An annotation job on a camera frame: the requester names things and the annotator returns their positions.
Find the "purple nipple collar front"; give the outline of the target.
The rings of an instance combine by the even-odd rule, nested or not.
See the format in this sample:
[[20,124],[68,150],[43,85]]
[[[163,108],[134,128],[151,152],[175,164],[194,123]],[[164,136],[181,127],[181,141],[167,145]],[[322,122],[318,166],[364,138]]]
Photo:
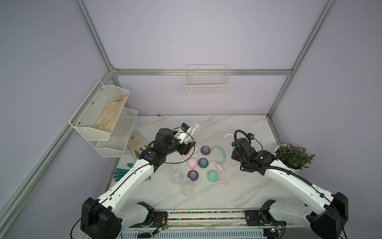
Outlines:
[[199,178],[199,173],[195,170],[190,170],[187,174],[187,177],[192,181],[195,182]]

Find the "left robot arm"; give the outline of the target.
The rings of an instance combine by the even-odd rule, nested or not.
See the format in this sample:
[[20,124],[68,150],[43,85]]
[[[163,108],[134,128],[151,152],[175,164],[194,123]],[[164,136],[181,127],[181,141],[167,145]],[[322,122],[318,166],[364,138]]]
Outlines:
[[134,191],[174,152],[194,153],[195,129],[183,123],[175,129],[161,128],[131,169],[98,198],[89,197],[82,205],[81,218],[76,222],[80,230],[92,239],[115,239],[121,231],[140,225],[148,227],[154,220],[154,208],[141,201],[130,209],[123,209]]

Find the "teal bottle cap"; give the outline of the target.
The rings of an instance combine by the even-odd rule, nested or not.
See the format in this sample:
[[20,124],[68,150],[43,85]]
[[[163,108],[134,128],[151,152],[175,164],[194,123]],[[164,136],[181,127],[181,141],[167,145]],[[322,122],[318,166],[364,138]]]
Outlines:
[[207,179],[210,183],[216,183],[219,180],[219,175],[215,170],[210,170],[207,173]]

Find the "pink bottle cap centre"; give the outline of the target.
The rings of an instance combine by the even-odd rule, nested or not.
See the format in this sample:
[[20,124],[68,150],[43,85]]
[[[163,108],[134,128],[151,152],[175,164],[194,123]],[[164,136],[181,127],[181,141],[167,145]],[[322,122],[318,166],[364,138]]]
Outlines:
[[195,158],[190,158],[187,160],[187,167],[190,170],[195,170],[198,167],[198,161]]

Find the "teal nipple collar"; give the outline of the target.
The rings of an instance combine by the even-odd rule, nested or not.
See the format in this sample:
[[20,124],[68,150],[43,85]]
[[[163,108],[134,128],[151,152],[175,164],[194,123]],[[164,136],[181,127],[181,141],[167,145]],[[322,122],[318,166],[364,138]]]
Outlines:
[[208,167],[208,165],[209,165],[209,162],[208,162],[208,160],[206,159],[206,158],[200,158],[199,160],[198,160],[198,166],[200,167],[200,168],[207,168]]

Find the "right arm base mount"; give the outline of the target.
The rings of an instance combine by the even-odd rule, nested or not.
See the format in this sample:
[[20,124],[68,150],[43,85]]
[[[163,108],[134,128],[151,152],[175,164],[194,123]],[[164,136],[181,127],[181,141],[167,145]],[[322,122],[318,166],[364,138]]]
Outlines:
[[247,226],[280,226],[282,221],[277,221],[270,214],[270,207],[276,203],[275,200],[267,200],[261,208],[245,210]]

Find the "potted green plant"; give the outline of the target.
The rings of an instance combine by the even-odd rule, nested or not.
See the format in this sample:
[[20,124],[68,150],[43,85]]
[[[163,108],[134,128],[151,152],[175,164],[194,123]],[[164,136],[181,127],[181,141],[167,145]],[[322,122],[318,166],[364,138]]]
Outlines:
[[295,171],[308,168],[315,158],[315,154],[309,154],[306,148],[298,144],[281,144],[275,148],[274,154],[284,165]]

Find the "purple nipple collar back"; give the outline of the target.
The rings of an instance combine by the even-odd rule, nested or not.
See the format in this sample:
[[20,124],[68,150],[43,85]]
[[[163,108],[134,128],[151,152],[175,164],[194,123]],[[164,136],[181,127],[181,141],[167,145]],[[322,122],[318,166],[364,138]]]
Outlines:
[[201,147],[201,154],[203,155],[209,155],[211,153],[211,148],[204,145]]

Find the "purple nipple collar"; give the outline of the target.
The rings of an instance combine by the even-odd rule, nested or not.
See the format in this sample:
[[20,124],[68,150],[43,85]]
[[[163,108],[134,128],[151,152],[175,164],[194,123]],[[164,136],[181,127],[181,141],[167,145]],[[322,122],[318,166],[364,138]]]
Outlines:
[[201,154],[203,155],[209,155],[211,153],[211,148],[204,145],[201,147]]
[[195,170],[190,170],[187,174],[187,177],[192,181],[195,182],[199,178],[199,173]]

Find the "green rubber glove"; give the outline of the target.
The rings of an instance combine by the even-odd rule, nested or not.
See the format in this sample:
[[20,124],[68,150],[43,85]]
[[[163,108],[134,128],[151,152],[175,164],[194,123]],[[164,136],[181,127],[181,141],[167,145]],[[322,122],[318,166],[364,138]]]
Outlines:
[[134,171],[138,172],[138,170],[144,169],[145,167],[150,167],[149,164],[143,164],[141,166],[135,166],[133,163],[127,164],[128,169],[124,168],[116,168],[112,174],[112,178],[115,182],[118,182],[125,174],[127,174],[130,170],[134,169]]

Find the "aluminium front rail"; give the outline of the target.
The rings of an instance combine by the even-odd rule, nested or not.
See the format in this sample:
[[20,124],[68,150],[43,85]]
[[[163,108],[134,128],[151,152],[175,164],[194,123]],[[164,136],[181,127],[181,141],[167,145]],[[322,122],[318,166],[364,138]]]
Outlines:
[[140,227],[144,222],[151,221],[155,211],[167,211],[168,219],[164,221],[169,227],[191,227],[191,228],[216,228],[216,227],[258,227],[258,228],[285,228],[292,224],[311,228],[311,223],[319,217],[323,210],[313,210],[308,206],[292,206],[282,203],[274,203],[270,207],[270,214],[277,221],[282,221],[280,226],[247,226],[245,210],[258,209],[147,209],[142,205],[136,205],[130,209],[122,210],[117,214],[123,219],[122,228]]

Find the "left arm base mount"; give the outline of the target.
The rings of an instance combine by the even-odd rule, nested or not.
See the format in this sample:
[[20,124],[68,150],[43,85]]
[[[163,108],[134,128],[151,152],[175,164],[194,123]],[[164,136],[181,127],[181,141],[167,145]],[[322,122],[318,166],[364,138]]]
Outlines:
[[168,212],[167,211],[155,211],[151,221],[144,222],[140,225],[142,228],[158,228],[162,221],[167,221]]

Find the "beige glove on table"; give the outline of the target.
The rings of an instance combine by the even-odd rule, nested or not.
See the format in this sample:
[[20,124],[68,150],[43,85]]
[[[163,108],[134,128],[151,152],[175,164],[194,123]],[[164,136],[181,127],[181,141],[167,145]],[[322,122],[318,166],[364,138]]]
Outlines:
[[135,130],[131,133],[126,148],[135,159],[138,159],[140,154],[147,148],[148,144],[149,141],[141,134],[141,132]]

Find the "white mesh lower shelf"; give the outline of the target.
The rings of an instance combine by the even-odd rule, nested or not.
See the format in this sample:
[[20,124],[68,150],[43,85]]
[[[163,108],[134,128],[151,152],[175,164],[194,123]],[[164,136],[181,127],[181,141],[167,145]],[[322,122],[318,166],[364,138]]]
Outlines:
[[103,158],[122,157],[129,141],[138,111],[124,107],[107,141],[98,141],[95,150]]

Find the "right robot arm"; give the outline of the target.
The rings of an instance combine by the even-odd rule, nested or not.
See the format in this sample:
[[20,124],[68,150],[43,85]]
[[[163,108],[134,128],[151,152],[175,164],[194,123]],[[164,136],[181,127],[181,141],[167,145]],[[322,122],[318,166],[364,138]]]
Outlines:
[[310,228],[321,239],[345,239],[345,225],[349,219],[348,198],[335,194],[311,183],[288,168],[273,153],[252,146],[255,139],[251,133],[240,129],[233,134],[231,158],[240,163],[243,172],[258,172],[279,183],[304,205],[284,205],[276,200],[267,200],[255,217],[263,225],[292,223]]

